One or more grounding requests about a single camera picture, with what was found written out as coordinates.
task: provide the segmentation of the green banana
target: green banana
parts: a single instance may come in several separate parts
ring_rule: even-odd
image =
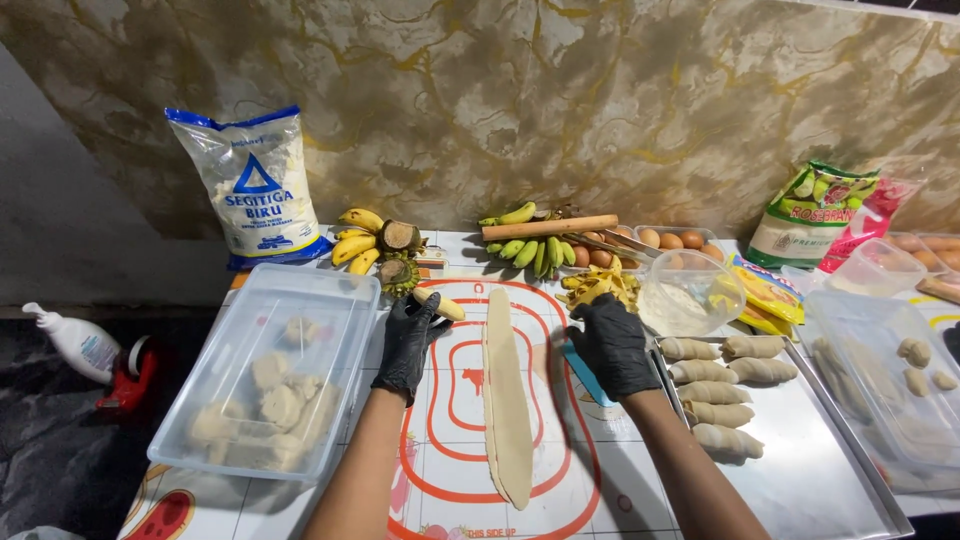
[[[537,254],[538,250],[537,240],[530,240],[527,242],[523,249],[520,250],[520,253],[516,255],[514,259],[514,268],[523,268],[527,264],[530,264],[530,261],[534,259],[534,256]]]
[[[514,258],[516,254],[520,253],[520,250],[523,249],[523,245],[526,244],[526,240],[511,240],[504,244],[503,248],[500,249],[500,258]]]
[[[544,255],[546,254],[546,242],[541,242],[537,246],[537,258],[534,259],[534,276],[538,278],[543,275],[546,271],[546,267],[549,265]]]
[[[570,245],[570,242],[561,242],[560,248],[564,250],[564,262],[566,265],[573,266],[573,263],[577,260],[576,254],[573,253],[573,246]]]
[[[517,223],[526,223],[534,217],[537,212],[537,203],[527,201],[522,207],[501,215],[496,218],[496,225],[515,225]]]
[[[546,239],[546,254],[550,266],[559,268],[564,263],[564,248],[560,246],[560,240],[556,236],[549,236]]]

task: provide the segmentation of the forearm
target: forearm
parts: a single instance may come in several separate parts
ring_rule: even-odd
[[[302,540],[383,540],[406,396],[371,391]]]
[[[686,429],[661,390],[620,400],[643,436],[687,540],[766,539],[763,525]]]

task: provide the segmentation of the marble wall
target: marble wall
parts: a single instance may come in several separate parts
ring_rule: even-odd
[[[770,0],[0,0],[0,41],[166,237],[221,233],[162,108],[290,103],[324,222],[468,230],[533,199],[744,236],[801,160],[920,154],[939,164],[895,226],[960,233],[960,26]]]

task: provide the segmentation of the black glove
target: black glove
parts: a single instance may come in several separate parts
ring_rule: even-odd
[[[423,378],[427,347],[453,326],[453,321],[443,321],[429,328],[439,305],[439,292],[431,294],[422,307],[410,294],[394,302],[390,315],[387,315],[380,373],[370,388],[406,390],[409,393],[407,406],[414,404],[417,386]]]
[[[570,317],[583,320],[586,331],[567,327],[566,335],[607,397],[619,401],[641,390],[661,388],[644,350],[646,337],[640,319],[612,293],[601,294],[593,304],[576,306]]]

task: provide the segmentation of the wooden rolling pin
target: wooden rolling pin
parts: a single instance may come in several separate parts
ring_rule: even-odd
[[[917,290],[935,296],[947,302],[960,305],[960,289],[952,287],[936,278],[924,278],[917,283]]]
[[[616,214],[591,215],[588,217],[571,217],[570,219],[554,219],[551,221],[535,221],[532,223],[518,223],[516,225],[494,225],[483,228],[483,239],[506,240],[508,238],[526,238],[527,236],[547,236],[563,233],[586,233],[587,231],[602,231],[616,229],[619,221]]]

